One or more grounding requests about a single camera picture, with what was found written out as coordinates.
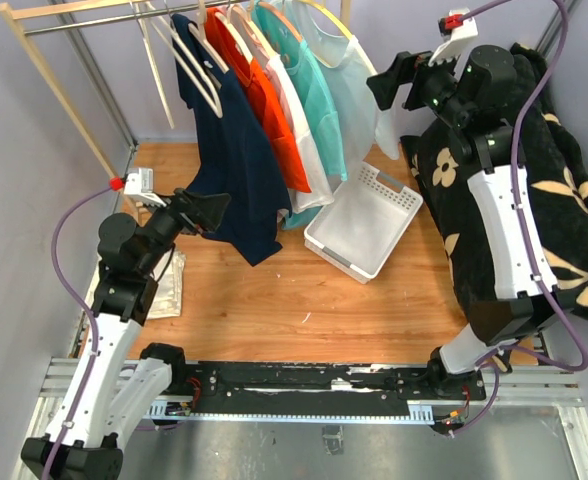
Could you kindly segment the sheer white t shirt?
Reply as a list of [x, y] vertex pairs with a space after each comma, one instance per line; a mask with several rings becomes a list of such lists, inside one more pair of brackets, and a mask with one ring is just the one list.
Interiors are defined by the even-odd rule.
[[293, 1], [283, 2], [283, 13], [299, 28], [328, 83], [338, 112], [346, 164], [364, 160], [374, 145], [388, 158], [397, 160], [400, 153], [395, 117], [378, 108], [366, 85], [367, 78], [377, 71], [358, 38], [353, 33], [350, 40], [306, 37], [293, 17]]

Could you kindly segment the yellow hanger with metal hook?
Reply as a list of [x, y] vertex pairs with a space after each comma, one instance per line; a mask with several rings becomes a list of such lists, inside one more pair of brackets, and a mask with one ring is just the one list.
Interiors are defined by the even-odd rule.
[[349, 28], [323, 2], [293, 1], [291, 11], [306, 37], [345, 40], [353, 37]]

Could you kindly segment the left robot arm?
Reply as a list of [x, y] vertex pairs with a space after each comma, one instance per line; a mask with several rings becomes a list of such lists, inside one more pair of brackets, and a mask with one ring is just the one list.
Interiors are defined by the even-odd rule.
[[99, 281], [81, 308], [90, 334], [70, 385], [45, 434], [25, 440], [20, 458], [40, 479], [115, 479], [124, 451], [144, 415], [163, 392], [188, 383], [182, 348], [152, 346], [131, 377], [118, 382], [158, 290], [153, 271], [181, 234], [213, 233], [230, 202], [227, 193], [176, 189], [152, 202], [139, 224], [126, 213], [108, 216], [98, 230]]

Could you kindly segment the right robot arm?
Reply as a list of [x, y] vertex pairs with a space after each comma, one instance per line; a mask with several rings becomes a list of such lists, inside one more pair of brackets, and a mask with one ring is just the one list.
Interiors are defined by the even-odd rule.
[[472, 50], [460, 78], [456, 58], [434, 60], [430, 51], [400, 52], [384, 72], [366, 83], [387, 110], [399, 86], [411, 89], [404, 109], [430, 108], [448, 129], [448, 150], [467, 179], [458, 206], [470, 217], [465, 228], [465, 267], [481, 267], [487, 249], [493, 278], [490, 299], [472, 298], [463, 309], [466, 327], [435, 349], [414, 383], [440, 400], [460, 392], [463, 382], [498, 351], [517, 347], [551, 319], [558, 305], [556, 278], [547, 265], [527, 197], [520, 130], [501, 116], [516, 81], [514, 58], [505, 49]]

